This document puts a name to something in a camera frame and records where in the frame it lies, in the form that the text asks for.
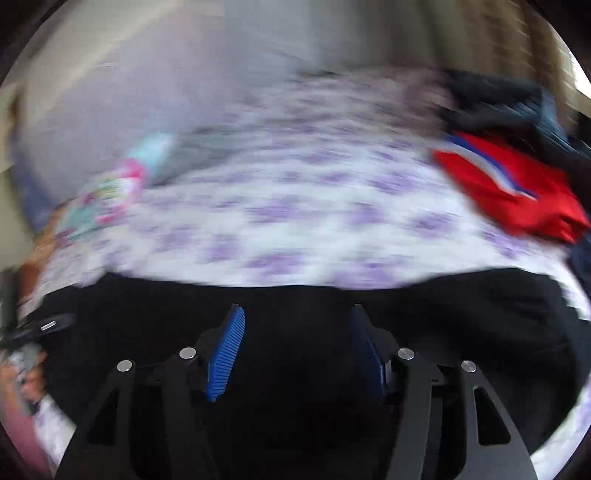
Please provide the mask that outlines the person's left hand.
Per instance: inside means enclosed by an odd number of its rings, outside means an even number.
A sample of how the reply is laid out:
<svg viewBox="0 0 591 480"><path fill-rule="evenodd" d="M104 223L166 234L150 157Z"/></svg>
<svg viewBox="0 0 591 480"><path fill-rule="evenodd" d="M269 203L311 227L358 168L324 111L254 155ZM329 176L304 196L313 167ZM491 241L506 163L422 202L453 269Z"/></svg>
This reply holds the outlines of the person's left hand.
<svg viewBox="0 0 591 480"><path fill-rule="evenodd" d="M8 408L34 416L45 397L42 364L47 355L36 352L35 359L25 354L12 353L1 363L1 399Z"/></svg>

